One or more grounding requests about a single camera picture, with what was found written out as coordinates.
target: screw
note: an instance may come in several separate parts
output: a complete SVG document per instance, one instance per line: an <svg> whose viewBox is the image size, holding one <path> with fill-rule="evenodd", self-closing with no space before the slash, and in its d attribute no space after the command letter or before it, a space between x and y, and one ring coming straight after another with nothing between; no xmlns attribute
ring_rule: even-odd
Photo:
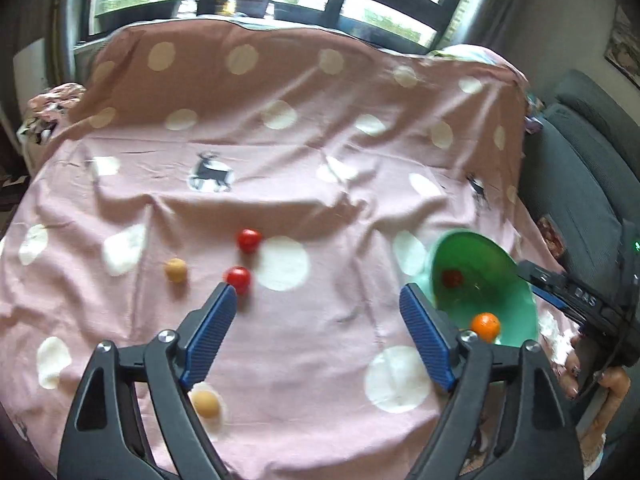
<svg viewBox="0 0 640 480"><path fill-rule="evenodd" d="M175 339L175 332L173 330L162 330L158 334L158 339L163 343L170 343Z"/></svg>
<svg viewBox="0 0 640 480"><path fill-rule="evenodd" d="M96 347L98 352L107 353L113 345L109 341L100 341Z"/></svg>
<svg viewBox="0 0 640 480"><path fill-rule="evenodd" d="M525 341L524 348L525 350L533 353L540 352L542 350L542 346L540 346L539 343L532 340Z"/></svg>
<svg viewBox="0 0 640 480"><path fill-rule="evenodd" d="M460 339L465 343L472 343L473 341L478 341L478 334L473 332L473 330L465 330L460 334Z"/></svg>

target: green plastic bowl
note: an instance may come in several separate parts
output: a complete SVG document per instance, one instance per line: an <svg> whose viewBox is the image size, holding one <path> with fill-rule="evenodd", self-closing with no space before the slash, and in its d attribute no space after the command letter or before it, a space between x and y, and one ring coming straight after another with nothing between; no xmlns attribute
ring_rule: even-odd
<svg viewBox="0 0 640 480"><path fill-rule="evenodd" d="M444 286L442 271L448 269L462 272L461 286ZM516 263L489 238L466 230L445 233L415 281L460 329L469 328L477 314L491 312L500 320L496 344L519 347L527 339L538 339L538 311L529 283L518 277Z"/></svg>

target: small yellow fruit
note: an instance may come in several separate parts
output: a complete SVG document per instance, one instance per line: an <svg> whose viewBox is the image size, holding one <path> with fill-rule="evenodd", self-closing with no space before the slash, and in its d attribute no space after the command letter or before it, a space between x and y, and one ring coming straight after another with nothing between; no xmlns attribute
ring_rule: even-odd
<svg viewBox="0 0 640 480"><path fill-rule="evenodd" d="M191 403L202 418L214 418L220 414L220 401L216 394L208 390L198 390L191 394Z"/></svg>
<svg viewBox="0 0 640 480"><path fill-rule="evenodd" d="M164 264L164 273L170 282L182 283L187 279L187 263L180 258L171 258Z"/></svg>

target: polka dot blanket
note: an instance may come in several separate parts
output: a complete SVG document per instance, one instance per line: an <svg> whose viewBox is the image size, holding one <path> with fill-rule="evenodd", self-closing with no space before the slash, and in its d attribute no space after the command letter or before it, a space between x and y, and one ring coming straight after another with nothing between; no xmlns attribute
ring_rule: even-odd
<svg viewBox="0 0 640 480"><path fill-rule="evenodd" d="M400 56L314 28L120 31L4 240L8 415L55 472L96 344L177 327L245 265L250 292L196 386L220 400L205 428L235 478L404 478L446 402L398 309L430 245L470 228L558 268L516 192L525 84L503 60ZM264 235L251 258L244 228ZM175 257L182 286L164 275Z"/></svg>

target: gray wall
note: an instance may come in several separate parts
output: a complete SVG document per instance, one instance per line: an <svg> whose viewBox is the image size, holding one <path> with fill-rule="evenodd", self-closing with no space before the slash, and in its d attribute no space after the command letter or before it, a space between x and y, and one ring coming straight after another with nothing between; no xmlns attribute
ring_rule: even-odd
<svg viewBox="0 0 640 480"><path fill-rule="evenodd" d="M640 90L605 58L615 0L528 0L501 54L543 99L570 68L598 83L640 124Z"/></svg>

